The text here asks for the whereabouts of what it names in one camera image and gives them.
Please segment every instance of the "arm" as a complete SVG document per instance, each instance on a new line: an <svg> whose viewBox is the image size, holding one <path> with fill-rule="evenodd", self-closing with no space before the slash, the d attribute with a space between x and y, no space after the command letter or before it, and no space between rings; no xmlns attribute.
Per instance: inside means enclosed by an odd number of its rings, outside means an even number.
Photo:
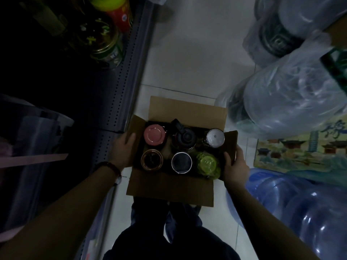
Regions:
<svg viewBox="0 0 347 260"><path fill-rule="evenodd" d="M249 167L237 146L236 161L231 166L228 153L224 153L226 165L224 184L249 239L261 259L319 259L288 227L269 213L245 188Z"/></svg>
<svg viewBox="0 0 347 260"><path fill-rule="evenodd" d="M110 162L127 165L135 134L114 141ZM103 166L50 205L0 249L0 259L73 259L113 186L113 170Z"/></svg>

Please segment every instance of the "pink lid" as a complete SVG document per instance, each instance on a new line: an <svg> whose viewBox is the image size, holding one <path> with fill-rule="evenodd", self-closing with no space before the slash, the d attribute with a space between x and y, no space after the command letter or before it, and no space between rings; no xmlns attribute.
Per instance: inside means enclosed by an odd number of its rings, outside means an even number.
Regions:
<svg viewBox="0 0 347 260"><path fill-rule="evenodd" d="M165 140L165 130L158 124L148 126L143 132L143 136L148 145L157 146Z"/></svg>

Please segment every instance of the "dark pants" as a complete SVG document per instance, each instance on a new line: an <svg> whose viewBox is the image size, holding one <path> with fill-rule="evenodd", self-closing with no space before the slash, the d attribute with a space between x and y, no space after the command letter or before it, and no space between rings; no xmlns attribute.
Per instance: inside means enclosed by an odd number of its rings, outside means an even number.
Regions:
<svg viewBox="0 0 347 260"><path fill-rule="evenodd" d="M238 254L202 227L190 205L134 198L132 224L115 241L103 260L119 259L232 259ZM163 236L164 225L169 243Z"/></svg>

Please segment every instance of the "hand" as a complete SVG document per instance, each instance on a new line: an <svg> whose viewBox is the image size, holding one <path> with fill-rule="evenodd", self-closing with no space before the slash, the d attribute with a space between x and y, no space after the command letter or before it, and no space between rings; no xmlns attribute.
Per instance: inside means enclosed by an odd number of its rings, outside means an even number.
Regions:
<svg viewBox="0 0 347 260"><path fill-rule="evenodd" d="M109 162L115 165L121 172L129 163L132 146L135 142L135 133L131 134L128 142L125 143L127 133L123 133L118 139L113 141Z"/></svg>
<svg viewBox="0 0 347 260"><path fill-rule="evenodd" d="M227 152L224 152L225 168L224 168L224 185L230 187L232 184L238 184L245 187L249 178L249 167L243 157L243 151L239 145L236 146L236 160L232 166L232 160Z"/></svg>

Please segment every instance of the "tile floor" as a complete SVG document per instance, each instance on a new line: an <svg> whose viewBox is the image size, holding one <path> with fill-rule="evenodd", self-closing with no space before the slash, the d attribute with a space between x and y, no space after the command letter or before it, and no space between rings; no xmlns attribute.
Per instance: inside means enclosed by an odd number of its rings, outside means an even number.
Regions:
<svg viewBox="0 0 347 260"><path fill-rule="evenodd" d="M168 0L161 7L134 114L148 118L151 96L213 105L227 86L255 71L242 48L253 16L254 0ZM226 131L233 130L226 124ZM248 166L253 167L256 139L239 133ZM130 226L132 197L126 196L131 168L116 191L101 256ZM215 206L203 207L203 225L228 243L241 260L258 259L246 231L229 213L226 190L215 180Z"/></svg>

